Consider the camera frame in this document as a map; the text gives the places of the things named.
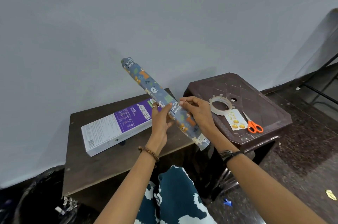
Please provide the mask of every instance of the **animal print wrapping paper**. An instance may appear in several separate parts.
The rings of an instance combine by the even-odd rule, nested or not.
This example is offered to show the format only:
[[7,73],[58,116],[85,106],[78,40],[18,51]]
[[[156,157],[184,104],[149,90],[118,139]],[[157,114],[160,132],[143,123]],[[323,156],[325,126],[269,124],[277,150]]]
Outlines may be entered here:
[[200,150],[205,149],[210,141],[202,134],[191,113],[183,109],[180,104],[168,94],[149,74],[147,74],[132,58],[121,60],[127,73],[146,91],[161,107],[172,103],[169,115],[177,126],[194,141]]

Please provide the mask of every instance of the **hand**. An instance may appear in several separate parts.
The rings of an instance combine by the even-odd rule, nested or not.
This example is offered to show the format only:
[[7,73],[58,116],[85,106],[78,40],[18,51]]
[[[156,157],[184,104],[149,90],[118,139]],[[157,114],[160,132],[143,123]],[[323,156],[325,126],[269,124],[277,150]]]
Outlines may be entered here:
[[157,109],[157,103],[154,103],[153,106],[155,107],[153,107],[151,114],[152,131],[146,147],[159,155],[167,143],[167,129],[173,125],[173,120],[168,115],[172,104],[169,103],[160,112]]
[[210,139],[215,132],[218,132],[212,119],[209,102],[192,96],[180,98],[180,105],[192,113],[203,135],[208,139]]

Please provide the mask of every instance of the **scissors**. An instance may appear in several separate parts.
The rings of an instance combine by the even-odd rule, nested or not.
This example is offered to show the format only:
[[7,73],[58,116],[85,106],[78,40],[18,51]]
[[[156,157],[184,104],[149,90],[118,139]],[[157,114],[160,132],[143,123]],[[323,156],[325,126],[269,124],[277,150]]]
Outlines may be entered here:
[[249,132],[251,132],[251,133],[256,133],[256,132],[258,132],[258,133],[262,133],[264,130],[263,130],[263,128],[260,126],[260,125],[258,125],[258,124],[256,124],[256,123],[254,123],[245,113],[244,113],[244,111],[242,111],[243,112],[243,114],[245,115],[245,117],[246,117],[246,119],[248,120],[248,131]]

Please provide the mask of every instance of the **brown beaded bracelet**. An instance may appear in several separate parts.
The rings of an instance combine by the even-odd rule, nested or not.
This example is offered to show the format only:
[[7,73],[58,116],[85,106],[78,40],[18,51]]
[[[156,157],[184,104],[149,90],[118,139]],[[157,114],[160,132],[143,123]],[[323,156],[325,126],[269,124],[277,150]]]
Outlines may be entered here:
[[156,160],[156,162],[159,161],[159,157],[153,151],[151,151],[149,148],[139,146],[140,153],[142,153],[143,150],[149,153]]

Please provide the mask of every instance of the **tape roll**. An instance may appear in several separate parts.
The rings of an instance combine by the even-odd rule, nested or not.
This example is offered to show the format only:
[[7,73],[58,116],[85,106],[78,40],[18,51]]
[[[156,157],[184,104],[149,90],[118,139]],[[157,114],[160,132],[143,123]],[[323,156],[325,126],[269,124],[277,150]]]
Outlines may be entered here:
[[213,95],[213,97],[211,99],[209,99],[209,104],[210,104],[211,111],[213,113],[215,113],[216,115],[225,115],[226,110],[217,109],[216,107],[213,106],[213,104],[212,104],[213,102],[222,102],[222,103],[226,104],[229,109],[233,108],[230,100],[228,100],[227,98],[225,98],[221,95],[220,96],[214,96]]

